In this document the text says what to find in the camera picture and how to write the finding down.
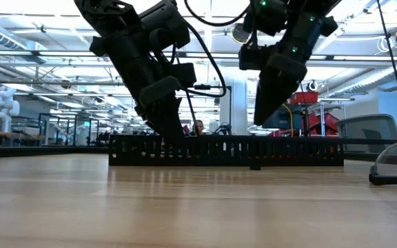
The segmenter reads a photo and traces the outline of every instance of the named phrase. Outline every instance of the person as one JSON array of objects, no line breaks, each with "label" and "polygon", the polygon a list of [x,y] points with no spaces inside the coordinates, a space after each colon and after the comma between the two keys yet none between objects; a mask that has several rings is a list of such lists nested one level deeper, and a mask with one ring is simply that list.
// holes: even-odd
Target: person
[{"label": "person", "polygon": [[197,136],[196,132],[198,132],[198,135],[203,135],[204,129],[205,127],[203,126],[203,121],[196,120],[196,123],[192,126],[192,132],[190,133],[190,135]]}]

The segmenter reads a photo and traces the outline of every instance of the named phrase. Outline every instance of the white column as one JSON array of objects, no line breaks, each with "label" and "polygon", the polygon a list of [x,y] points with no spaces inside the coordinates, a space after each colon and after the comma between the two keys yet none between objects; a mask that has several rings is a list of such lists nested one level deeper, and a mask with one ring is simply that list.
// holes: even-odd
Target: white column
[{"label": "white column", "polygon": [[247,77],[238,68],[221,68],[226,86],[232,86],[226,96],[220,99],[220,124],[229,123],[230,106],[232,107],[232,134],[247,134]]}]

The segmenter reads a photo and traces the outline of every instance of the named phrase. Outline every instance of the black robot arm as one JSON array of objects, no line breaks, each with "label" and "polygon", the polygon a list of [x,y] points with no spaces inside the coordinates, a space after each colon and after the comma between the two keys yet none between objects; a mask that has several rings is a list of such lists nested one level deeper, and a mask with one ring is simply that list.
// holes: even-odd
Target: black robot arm
[{"label": "black robot arm", "polygon": [[[251,0],[243,29],[252,33],[239,52],[242,70],[260,70],[254,123],[262,125],[292,94],[307,74],[305,63],[320,35],[338,28],[326,17],[340,0]],[[285,30],[271,46],[258,46],[256,32],[270,36]]]},{"label": "black robot arm", "polygon": [[190,42],[176,2],[162,0],[141,14],[117,0],[74,2],[101,35],[94,37],[90,51],[109,56],[136,101],[138,115],[160,135],[173,141],[184,138],[179,119],[181,99],[175,91],[196,82],[194,66],[173,65],[162,53],[170,45],[181,48]]}]

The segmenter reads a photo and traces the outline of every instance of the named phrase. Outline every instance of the gray chair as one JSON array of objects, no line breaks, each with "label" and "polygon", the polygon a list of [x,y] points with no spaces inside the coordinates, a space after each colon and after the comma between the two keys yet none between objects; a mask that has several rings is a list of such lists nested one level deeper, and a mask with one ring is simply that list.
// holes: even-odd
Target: gray chair
[{"label": "gray chair", "polygon": [[[397,140],[397,127],[391,115],[372,114],[336,122],[341,138]],[[345,152],[381,153],[390,145],[345,145]],[[397,148],[391,152],[397,155]]]}]

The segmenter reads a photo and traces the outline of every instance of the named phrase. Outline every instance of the wooden table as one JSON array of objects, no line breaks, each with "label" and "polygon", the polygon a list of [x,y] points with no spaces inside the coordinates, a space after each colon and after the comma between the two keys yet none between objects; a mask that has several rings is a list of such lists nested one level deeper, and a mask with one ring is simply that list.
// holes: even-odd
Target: wooden table
[{"label": "wooden table", "polygon": [[346,164],[255,172],[0,158],[0,247],[397,247],[397,186],[370,186],[371,163]]}]

